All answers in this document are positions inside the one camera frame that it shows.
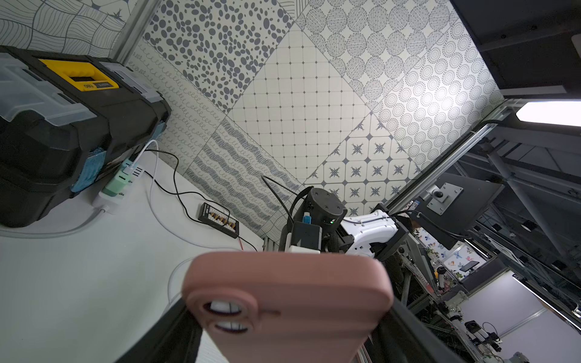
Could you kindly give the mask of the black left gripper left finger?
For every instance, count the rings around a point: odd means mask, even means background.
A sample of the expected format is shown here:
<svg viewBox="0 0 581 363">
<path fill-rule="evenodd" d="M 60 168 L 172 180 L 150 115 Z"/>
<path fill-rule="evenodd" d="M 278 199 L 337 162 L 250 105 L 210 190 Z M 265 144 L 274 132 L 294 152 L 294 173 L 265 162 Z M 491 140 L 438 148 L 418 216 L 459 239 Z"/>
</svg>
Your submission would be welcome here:
<svg viewBox="0 0 581 363">
<path fill-rule="evenodd" d="M 202 327 L 179 298 L 117 362 L 195 363 Z"/>
</svg>

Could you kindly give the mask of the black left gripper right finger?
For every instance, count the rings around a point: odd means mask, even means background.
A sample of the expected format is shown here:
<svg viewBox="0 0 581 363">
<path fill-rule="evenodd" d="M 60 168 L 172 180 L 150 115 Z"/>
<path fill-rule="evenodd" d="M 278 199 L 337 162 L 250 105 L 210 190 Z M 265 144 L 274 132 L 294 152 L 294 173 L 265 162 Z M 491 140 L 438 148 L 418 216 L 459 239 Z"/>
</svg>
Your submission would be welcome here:
<svg viewBox="0 0 581 363">
<path fill-rule="evenodd" d="M 396 299 L 372 332 L 372 361 L 454 363 L 462 359 Z"/>
</svg>

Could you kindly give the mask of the pink case phone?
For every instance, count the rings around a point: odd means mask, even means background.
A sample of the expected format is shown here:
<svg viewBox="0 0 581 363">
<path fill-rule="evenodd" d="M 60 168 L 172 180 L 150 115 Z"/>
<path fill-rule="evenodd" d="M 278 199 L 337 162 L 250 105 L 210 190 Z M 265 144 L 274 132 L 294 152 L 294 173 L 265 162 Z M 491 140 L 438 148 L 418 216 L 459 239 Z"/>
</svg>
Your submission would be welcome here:
<svg viewBox="0 0 581 363">
<path fill-rule="evenodd" d="M 381 263 L 334 253 L 206 253 L 182 298 L 230 362 L 352 361 L 394 302 Z"/>
</svg>

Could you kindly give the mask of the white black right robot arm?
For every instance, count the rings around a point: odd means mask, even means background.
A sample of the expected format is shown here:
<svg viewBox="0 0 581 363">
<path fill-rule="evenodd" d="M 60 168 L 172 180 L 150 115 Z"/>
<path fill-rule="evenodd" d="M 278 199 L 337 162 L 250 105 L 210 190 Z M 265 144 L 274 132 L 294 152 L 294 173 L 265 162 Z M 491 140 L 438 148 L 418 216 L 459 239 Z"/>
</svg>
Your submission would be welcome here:
<svg viewBox="0 0 581 363">
<path fill-rule="evenodd" d="M 280 252 L 339 253 L 385 261 L 412 232 L 406 216 L 390 216 L 379 204 L 371 213 L 349 216 L 333 193 L 308 187 L 287 208 Z"/>
</svg>

